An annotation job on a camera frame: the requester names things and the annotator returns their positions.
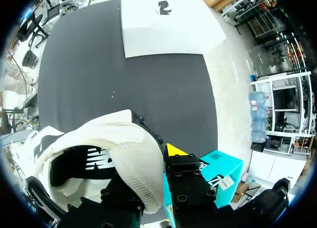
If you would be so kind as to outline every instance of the teal box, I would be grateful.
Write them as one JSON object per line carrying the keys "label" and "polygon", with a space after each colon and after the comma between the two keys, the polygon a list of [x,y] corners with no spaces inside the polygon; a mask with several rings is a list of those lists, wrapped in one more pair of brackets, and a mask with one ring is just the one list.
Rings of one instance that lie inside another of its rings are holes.
{"label": "teal box", "polygon": [[[217,189],[215,204],[217,208],[230,204],[233,195],[237,189],[242,174],[243,161],[233,156],[227,155],[221,151],[213,152],[201,158],[201,172],[206,181],[212,182],[217,176],[223,178],[230,176],[234,184],[226,190],[219,186]],[[172,198],[169,192],[169,186],[166,175],[163,175],[164,201],[163,206],[170,225],[176,227],[172,214]]]}

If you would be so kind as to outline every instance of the metal rack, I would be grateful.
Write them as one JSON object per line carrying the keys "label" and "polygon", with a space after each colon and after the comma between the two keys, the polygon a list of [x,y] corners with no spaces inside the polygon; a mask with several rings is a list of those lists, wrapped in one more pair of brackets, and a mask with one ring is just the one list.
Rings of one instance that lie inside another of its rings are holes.
{"label": "metal rack", "polygon": [[[316,132],[312,130],[312,123],[316,119],[316,114],[313,112],[313,94],[312,94],[312,86],[311,86],[311,79],[310,79],[311,72],[301,72],[295,74],[279,74],[268,77],[267,79],[258,80],[252,82],[251,85],[255,86],[256,91],[264,91],[267,94],[267,107],[271,108],[272,110],[272,126],[271,130],[267,130],[266,134],[268,136],[277,136],[277,137],[289,137],[290,143],[288,148],[283,148],[282,150],[270,150],[276,153],[281,154],[291,154],[294,152],[294,143],[296,138],[299,137],[314,137]],[[275,87],[275,83],[280,82],[284,83],[285,86]],[[304,87],[307,87],[307,98],[304,99]],[[285,90],[285,89],[295,89],[297,95],[299,97],[299,110],[297,108],[292,109],[276,109],[276,105],[274,104],[274,92]],[[308,100],[308,107],[304,109],[304,100]],[[300,115],[300,122],[299,127],[289,126],[284,127],[283,130],[276,130],[276,113],[277,112],[293,112],[296,111]],[[304,126],[304,121],[307,119],[307,126]]]}

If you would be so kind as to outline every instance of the black tabletop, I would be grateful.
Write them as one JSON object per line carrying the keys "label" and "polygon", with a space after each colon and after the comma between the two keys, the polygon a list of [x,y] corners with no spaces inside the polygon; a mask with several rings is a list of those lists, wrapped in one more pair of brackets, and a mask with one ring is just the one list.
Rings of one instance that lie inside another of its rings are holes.
{"label": "black tabletop", "polygon": [[[201,157],[217,149],[217,119],[202,55],[125,58],[120,0],[62,17],[44,49],[38,84],[42,128],[68,132],[131,109],[164,142]],[[162,209],[142,223],[164,219]]]}

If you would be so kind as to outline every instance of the new balance logo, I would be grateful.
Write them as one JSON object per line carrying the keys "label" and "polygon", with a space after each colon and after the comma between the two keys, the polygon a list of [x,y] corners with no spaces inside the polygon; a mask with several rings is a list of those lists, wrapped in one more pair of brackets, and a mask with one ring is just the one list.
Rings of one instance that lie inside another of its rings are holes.
{"label": "new balance logo", "polygon": [[98,170],[112,168],[114,164],[109,156],[109,151],[105,149],[90,148],[88,149],[86,170]]}

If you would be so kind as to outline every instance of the yellow label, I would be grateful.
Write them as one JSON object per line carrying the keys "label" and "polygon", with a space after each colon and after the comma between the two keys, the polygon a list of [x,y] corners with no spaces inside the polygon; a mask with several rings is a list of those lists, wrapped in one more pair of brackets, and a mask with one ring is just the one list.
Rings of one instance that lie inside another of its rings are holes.
{"label": "yellow label", "polygon": [[168,152],[169,156],[177,155],[177,154],[178,155],[188,155],[188,153],[176,148],[175,146],[173,146],[169,143],[167,143],[166,146],[167,146],[167,152]]}

